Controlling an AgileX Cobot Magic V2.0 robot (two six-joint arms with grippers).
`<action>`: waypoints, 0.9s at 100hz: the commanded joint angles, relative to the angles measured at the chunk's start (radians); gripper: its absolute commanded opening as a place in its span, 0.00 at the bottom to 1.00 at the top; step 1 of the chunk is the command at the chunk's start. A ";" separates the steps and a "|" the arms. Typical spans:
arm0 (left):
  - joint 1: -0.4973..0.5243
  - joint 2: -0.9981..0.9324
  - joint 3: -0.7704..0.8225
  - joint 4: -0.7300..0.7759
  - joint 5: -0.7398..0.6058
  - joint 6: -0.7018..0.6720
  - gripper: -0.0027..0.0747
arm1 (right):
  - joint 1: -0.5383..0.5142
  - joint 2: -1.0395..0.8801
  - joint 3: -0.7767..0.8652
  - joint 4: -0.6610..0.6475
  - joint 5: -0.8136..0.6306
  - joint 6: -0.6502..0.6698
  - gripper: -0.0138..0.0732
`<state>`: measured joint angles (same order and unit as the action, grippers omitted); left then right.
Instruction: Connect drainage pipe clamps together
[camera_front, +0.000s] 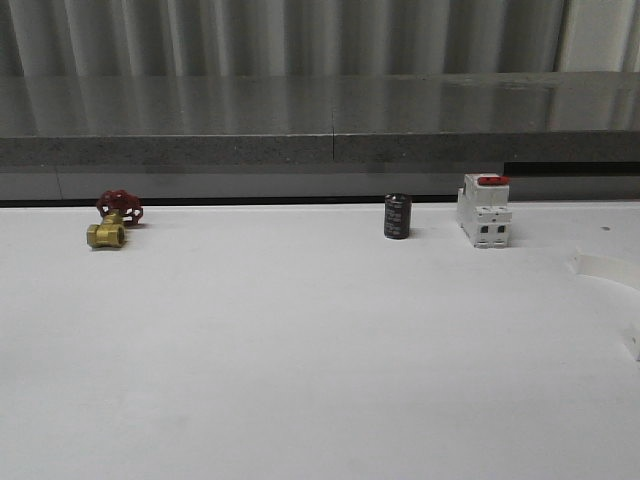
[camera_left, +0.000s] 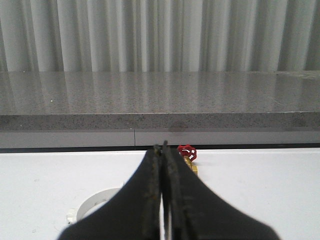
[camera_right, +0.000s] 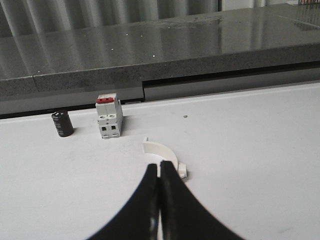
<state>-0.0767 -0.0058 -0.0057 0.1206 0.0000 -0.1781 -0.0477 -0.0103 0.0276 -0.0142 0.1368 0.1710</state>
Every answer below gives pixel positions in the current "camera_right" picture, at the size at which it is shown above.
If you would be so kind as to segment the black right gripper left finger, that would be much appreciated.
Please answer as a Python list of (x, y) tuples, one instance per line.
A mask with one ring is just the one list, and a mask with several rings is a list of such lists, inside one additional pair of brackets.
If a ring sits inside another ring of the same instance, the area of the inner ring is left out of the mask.
[(149, 164), (138, 187), (121, 210), (90, 240), (156, 240), (159, 225), (157, 165)]

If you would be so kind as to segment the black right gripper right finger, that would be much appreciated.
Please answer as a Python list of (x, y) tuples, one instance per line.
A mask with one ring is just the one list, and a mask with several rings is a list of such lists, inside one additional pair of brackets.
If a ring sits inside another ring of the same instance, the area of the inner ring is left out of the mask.
[(160, 163), (160, 211), (165, 240), (241, 240), (196, 199), (170, 161)]

